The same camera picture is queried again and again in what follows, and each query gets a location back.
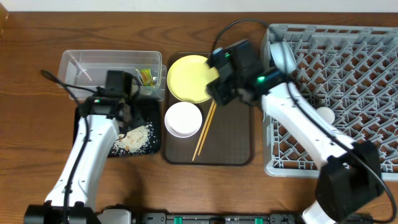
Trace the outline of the green snack wrapper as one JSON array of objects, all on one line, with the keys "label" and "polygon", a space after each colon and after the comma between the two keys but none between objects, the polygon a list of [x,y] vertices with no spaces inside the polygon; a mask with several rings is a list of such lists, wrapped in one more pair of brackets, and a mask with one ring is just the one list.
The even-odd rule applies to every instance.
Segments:
[{"label": "green snack wrapper", "polygon": [[145,69],[136,69],[136,72],[141,80],[141,83],[144,86],[154,86],[154,81],[152,78],[152,74],[149,68]]}]

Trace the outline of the white bowl with rice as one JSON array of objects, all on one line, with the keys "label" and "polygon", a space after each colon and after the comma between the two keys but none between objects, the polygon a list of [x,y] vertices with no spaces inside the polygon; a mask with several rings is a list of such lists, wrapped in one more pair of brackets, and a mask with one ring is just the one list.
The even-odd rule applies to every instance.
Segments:
[{"label": "white bowl with rice", "polygon": [[164,123],[167,131],[178,138],[193,136],[202,125],[203,116],[193,103],[178,102],[165,113]]}]

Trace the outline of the wooden chopstick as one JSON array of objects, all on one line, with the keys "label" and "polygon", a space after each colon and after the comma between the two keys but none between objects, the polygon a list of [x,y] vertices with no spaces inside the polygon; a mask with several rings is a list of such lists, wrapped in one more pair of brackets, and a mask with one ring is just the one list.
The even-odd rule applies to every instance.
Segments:
[{"label": "wooden chopstick", "polygon": [[194,161],[196,156],[198,156],[200,154],[200,152],[201,152],[201,148],[203,147],[203,140],[205,139],[205,136],[207,134],[208,125],[211,123],[211,119],[213,117],[215,107],[216,107],[216,103],[215,103],[215,100],[213,100],[211,102],[210,109],[209,109],[208,114],[206,116],[206,120],[205,120],[205,123],[203,125],[200,137],[198,139],[197,146],[195,148],[195,152],[194,152],[194,155],[192,157],[192,161]]},{"label": "wooden chopstick", "polygon": [[210,126],[211,126],[211,122],[212,122],[213,117],[214,117],[214,113],[215,113],[216,107],[217,107],[216,102],[215,102],[215,100],[213,100],[212,104],[211,104],[211,107],[210,107],[210,110],[209,110],[209,113],[208,113],[208,116],[206,117],[205,126],[203,128],[203,134],[201,135],[201,141],[200,141],[198,155],[201,154],[201,151],[203,149],[206,137],[208,135],[208,132],[209,132],[209,129],[210,129]]}]

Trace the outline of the yellow plate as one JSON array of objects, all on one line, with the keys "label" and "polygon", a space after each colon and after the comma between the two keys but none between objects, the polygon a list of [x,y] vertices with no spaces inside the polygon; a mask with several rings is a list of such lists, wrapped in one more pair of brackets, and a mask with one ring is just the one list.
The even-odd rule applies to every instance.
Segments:
[{"label": "yellow plate", "polygon": [[176,99],[202,103],[211,98],[206,86],[219,75],[206,61],[207,58],[201,55],[187,55],[171,65],[167,74],[167,86]]}]

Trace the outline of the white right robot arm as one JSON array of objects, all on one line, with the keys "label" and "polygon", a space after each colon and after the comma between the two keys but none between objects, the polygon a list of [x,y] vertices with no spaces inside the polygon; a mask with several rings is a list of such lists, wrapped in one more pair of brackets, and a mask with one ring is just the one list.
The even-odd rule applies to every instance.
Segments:
[{"label": "white right robot arm", "polygon": [[289,79],[297,66],[285,42],[270,51],[272,66],[265,69],[250,42],[212,50],[207,63],[219,76],[207,91],[218,105],[235,98],[259,103],[308,152],[320,173],[316,201],[302,213],[305,223],[347,221],[386,191],[376,146],[335,129],[303,98]]}]

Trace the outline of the light blue bowl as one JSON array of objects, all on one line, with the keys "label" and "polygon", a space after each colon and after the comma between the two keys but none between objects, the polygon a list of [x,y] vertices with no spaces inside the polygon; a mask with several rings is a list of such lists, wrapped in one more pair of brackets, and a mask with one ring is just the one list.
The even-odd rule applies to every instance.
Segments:
[{"label": "light blue bowl", "polygon": [[296,68],[296,60],[287,42],[276,42],[270,45],[273,65],[285,74],[291,74]]}]

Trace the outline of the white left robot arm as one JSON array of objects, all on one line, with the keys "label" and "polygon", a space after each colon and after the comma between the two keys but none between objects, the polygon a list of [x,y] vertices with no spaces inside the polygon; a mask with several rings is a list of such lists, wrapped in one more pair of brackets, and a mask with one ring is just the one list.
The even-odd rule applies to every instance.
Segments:
[{"label": "white left robot arm", "polygon": [[95,212],[96,193],[108,154],[122,132],[144,124],[126,95],[88,97],[79,105],[72,151],[44,204],[29,205],[24,223],[132,223],[130,209],[119,205]]}]

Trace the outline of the small white green cup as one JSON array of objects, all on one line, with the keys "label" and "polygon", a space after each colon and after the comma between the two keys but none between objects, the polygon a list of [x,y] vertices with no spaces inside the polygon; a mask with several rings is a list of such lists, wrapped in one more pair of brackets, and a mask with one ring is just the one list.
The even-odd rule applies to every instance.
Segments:
[{"label": "small white green cup", "polygon": [[326,106],[322,106],[317,108],[317,113],[328,123],[333,124],[333,122],[335,121],[335,114],[332,111],[332,109],[326,107]]}]

